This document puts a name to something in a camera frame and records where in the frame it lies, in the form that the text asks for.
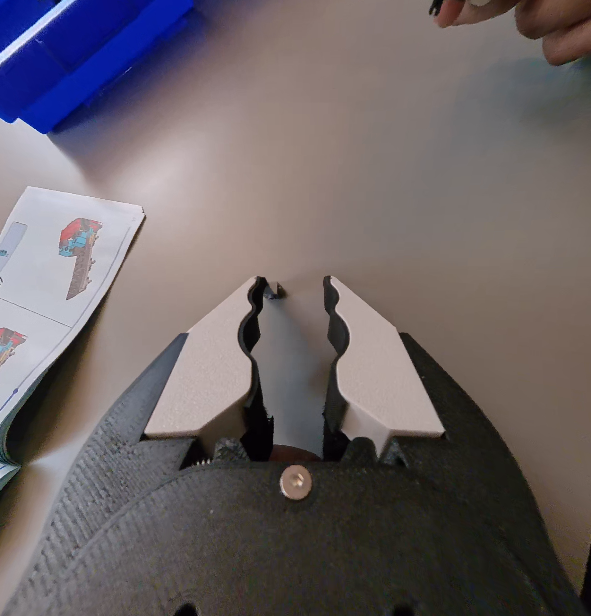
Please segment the blue plastic bin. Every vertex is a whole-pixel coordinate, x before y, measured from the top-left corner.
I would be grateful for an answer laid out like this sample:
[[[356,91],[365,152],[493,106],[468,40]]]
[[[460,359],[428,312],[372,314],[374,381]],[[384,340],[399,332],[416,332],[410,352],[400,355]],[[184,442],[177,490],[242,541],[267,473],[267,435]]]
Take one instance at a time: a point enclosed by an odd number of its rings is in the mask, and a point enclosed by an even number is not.
[[[194,1],[0,1],[0,119],[50,132],[193,7]]]

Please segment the person's right hand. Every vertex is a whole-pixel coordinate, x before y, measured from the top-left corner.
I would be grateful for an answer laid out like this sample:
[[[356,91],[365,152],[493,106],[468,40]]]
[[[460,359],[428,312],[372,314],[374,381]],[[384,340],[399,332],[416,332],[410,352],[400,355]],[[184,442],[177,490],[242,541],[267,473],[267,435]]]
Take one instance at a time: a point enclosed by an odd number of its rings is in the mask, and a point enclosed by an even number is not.
[[[591,1],[432,1],[429,15],[440,28],[474,25],[514,10],[517,31],[541,40],[549,65],[591,54]]]

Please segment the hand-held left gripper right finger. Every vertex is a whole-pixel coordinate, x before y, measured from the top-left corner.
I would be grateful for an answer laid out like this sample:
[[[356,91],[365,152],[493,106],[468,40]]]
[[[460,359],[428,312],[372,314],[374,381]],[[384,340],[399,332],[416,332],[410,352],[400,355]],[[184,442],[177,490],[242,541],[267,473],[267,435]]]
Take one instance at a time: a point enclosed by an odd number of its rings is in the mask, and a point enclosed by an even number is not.
[[[324,405],[324,458],[363,437],[377,456],[394,437],[439,438],[445,428],[397,328],[337,277],[323,280],[336,356]]]

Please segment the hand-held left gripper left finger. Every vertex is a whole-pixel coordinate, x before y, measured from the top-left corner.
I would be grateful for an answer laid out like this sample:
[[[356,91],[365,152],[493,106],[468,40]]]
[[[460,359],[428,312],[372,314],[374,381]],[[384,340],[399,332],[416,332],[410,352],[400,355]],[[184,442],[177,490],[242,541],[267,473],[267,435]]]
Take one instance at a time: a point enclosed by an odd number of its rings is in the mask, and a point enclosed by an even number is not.
[[[268,283],[252,277],[186,332],[182,350],[145,427],[151,439],[194,437],[213,456],[222,438],[252,461],[273,450],[273,418],[263,403],[252,350]]]

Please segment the toy brick instruction booklet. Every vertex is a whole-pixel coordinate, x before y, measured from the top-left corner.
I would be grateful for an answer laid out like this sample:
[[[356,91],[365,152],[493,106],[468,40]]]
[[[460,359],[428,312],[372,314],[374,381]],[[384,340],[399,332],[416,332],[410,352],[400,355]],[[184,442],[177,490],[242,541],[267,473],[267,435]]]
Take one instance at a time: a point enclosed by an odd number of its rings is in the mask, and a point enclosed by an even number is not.
[[[109,291],[145,218],[134,204],[27,187],[0,234],[0,491],[8,431]]]

